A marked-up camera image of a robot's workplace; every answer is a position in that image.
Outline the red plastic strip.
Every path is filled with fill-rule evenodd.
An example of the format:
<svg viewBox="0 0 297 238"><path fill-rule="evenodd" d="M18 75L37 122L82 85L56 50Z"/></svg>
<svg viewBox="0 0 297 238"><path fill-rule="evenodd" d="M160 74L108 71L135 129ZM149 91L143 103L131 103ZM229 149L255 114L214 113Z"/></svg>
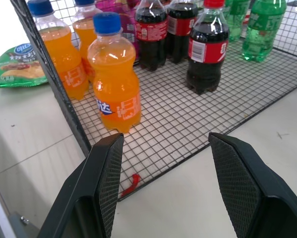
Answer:
<svg viewBox="0 0 297 238"><path fill-rule="evenodd" d="M121 197L125 197L125 196L129 195L130 193L132 193L137 188L137 186L141 180L141 177L139 174L133 174L132 179L133 179L132 184L126 190L124 190L122 192Z"/></svg>

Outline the cola bottle red cap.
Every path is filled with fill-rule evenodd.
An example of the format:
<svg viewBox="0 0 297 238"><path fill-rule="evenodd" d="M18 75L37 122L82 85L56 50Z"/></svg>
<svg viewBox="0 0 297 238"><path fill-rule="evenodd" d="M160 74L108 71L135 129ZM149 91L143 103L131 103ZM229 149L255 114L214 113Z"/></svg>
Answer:
<svg viewBox="0 0 297 238"><path fill-rule="evenodd" d="M221 79L229 39L224 2L204 0L203 12L190 33L186 82L198 95L214 92Z"/></svg>

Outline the cola bottle red label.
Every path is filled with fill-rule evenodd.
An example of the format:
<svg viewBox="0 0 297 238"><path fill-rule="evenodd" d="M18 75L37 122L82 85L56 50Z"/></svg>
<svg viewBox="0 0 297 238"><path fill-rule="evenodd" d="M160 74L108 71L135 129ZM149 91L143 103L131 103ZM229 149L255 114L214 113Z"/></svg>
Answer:
<svg viewBox="0 0 297 238"><path fill-rule="evenodd" d="M167 13L160 0L141 0L135 13L139 64L155 71L166 61Z"/></svg>
<svg viewBox="0 0 297 238"><path fill-rule="evenodd" d="M166 53L173 63L179 63L188 56L190 32L197 20L198 7L195 0L172 0L167 13Z"/></svg>

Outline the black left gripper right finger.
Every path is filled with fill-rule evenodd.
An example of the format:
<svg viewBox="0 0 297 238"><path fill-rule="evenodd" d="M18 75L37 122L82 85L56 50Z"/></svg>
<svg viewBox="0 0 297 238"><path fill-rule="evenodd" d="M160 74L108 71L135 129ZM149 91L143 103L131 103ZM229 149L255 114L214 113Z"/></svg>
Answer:
<svg viewBox="0 0 297 238"><path fill-rule="evenodd" d="M297 238L297 196L254 148L209 133L220 193L237 238Z"/></svg>

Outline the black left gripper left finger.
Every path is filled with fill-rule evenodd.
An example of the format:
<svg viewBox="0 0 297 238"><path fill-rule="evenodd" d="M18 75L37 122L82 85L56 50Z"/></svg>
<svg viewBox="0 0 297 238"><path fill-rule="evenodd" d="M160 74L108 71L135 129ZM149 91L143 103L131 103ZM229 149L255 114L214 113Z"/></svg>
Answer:
<svg viewBox="0 0 297 238"><path fill-rule="evenodd" d="M37 238L111 238L124 136L99 140L65 180Z"/></svg>

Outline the green soda bottle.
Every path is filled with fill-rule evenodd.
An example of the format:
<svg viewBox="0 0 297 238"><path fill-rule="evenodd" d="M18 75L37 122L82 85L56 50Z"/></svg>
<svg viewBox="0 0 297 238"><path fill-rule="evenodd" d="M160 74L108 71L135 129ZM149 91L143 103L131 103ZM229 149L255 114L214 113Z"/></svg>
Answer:
<svg viewBox="0 0 297 238"><path fill-rule="evenodd" d="M243 22L249 9L251 0L232 0L230 13L226 19L229 26L229 41L240 38Z"/></svg>
<svg viewBox="0 0 297 238"><path fill-rule="evenodd" d="M265 60L273 48L286 9L286 0L255 0L242 45L245 60Z"/></svg>

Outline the orange soda bottle blue cap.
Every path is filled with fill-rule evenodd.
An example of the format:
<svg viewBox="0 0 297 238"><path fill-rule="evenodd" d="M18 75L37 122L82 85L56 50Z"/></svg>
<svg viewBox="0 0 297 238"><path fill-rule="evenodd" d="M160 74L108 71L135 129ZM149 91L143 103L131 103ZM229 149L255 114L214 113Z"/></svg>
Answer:
<svg viewBox="0 0 297 238"><path fill-rule="evenodd" d="M93 82L95 71L88 61L87 52L90 44L97 38L93 16L101 13L102 10L96 7L95 0L74 0L74 2L77 7L77 12L72 18L72 26L79 36L79 52L86 78L89 82Z"/></svg>
<svg viewBox="0 0 297 238"><path fill-rule="evenodd" d="M27 6L68 97L81 100L89 83L71 29L55 17L49 0L29 0Z"/></svg>
<svg viewBox="0 0 297 238"><path fill-rule="evenodd" d="M134 72L134 45L122 36L120 15L101 12L93 17L97 35L87 50L87 59L95 70L93 91L101 120L107 129L120 133L141 120L139 79Z"/></svg>

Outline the green potato chip bag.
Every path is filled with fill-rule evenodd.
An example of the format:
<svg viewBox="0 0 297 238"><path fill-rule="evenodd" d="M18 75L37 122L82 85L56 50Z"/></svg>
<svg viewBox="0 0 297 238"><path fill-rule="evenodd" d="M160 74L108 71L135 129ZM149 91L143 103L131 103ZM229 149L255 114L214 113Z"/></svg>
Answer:
<svg viewBox="0 0 297 238"><path fill-rule="evenodd" d="M0 88L33 87L47 82L30 43L13 47L0 56Z"/></svg>

